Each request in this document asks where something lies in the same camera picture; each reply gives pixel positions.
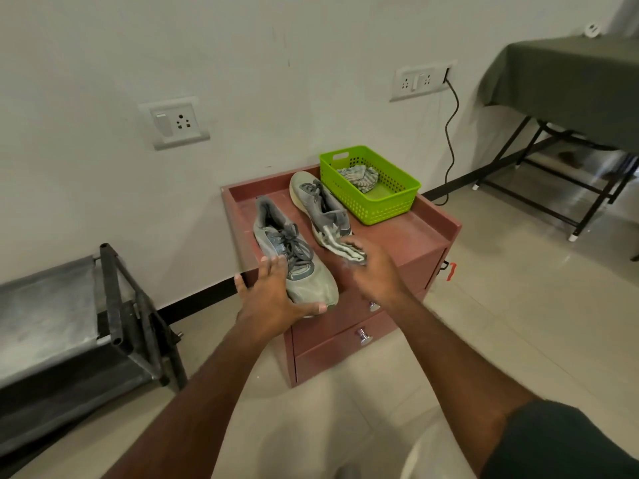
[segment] power cord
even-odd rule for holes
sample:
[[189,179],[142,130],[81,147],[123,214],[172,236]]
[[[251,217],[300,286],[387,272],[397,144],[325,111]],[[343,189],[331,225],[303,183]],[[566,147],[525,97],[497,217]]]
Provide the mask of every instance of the power cord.
[[[452,113],[451,118],[448,120],[448,122],[446,123],[446,126],[444,126],[444,129],[443,129],[444,133],[446,133],[446,141],[448,141],[448,148],[451,150],[451,158],[452,158],[451,166],[448,167],[448,169],[446,170],[446,174],[443,177],[443,184],[447,184],[448,173],[451,172],[452,167],[455,165],[455,152],[452,150],[451,137],[448,134],[448,126],[451,123],[452,119],[457,115],[457,112],[459,111],[459,97],[457,96],[457,92],[455,92],[455,89],[452,87],[451,81],[448,80],[448,72],[446,72],[446,77],[444,77],[443,81],[448,84],[448,87],[451,88],[452,94],[455,96],[455,100],[457,101],[457,107],[455,108],[455,112]],[[435,205],[437,205],[438,207],[442,207],[446,203],[448,203],[448,199],[449,199],[449,193],[446,193],[446,199],[443,201],[443,203],[436,203]]]

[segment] human arm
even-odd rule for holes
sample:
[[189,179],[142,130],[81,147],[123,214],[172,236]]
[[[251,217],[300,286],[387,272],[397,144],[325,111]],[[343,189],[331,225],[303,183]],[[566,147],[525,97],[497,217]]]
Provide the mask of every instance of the human arm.
[[323,303],[293,304],[286,295],[284,257],[260,262],[250,290],[242,277],[237,323],[182,390],[140,435],[104,479],[209,479],[235,405],[267,343]]
[[403,331],[459,448],[475,475],[497,447],[512,413],[538,397],[485,360],[406,288],[388,253],[359,238],[342,238],[367,254],[353,278]]

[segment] sneaker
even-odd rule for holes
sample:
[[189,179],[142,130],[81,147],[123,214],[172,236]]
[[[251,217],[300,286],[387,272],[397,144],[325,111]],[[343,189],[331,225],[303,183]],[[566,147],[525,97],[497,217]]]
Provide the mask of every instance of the sneaker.
[[335,278],[300,235],[297,225],[268,197],[258,197],[256,207],[253,234],[265,256],[287,258],[286,291],[291,300],[336,305],[339,290]]
[[299,171],[291,178],[289,192],[293,204],[311,219],[318,244],[352,262],[365,261],[361,250],[339,241],[341,237],[353,234],[348,213],[320,180],[306,171]]

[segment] metal knob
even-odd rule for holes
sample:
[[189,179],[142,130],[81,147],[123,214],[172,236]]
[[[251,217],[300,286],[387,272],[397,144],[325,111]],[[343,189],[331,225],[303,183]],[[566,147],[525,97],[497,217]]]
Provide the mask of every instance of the metal knob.
[[357,330],[357,335],[360,337],[360,345],[362,346],[366,346],[372,341],[372,336],[367,335],[363,328]]

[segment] maroon cabinet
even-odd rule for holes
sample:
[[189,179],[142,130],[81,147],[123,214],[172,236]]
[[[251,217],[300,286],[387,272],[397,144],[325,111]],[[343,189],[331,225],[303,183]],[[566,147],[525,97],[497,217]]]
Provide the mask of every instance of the maroon cabinet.
[[[371,311],[357,290],[347,263],[317,244],[306,215],[293,205],[288,191],[291,176],[308,171],[320,177],[318,165],[245,181],[222,188],[222,199],[233,231],[236,250],[247,272],[247,284],[256,279],[262,251],[253,237],[255,198],[268,195],[299,227],[337,281],[339,303],[321,316],[295,323],[275,343],[291,386],[331,368],[350,354],[395,329],[383,310]],[[424,297],[461,225],[420,195],[408,213],[367,227],[350,216],[355,235],[383,245],[395,260],[408,288]]]

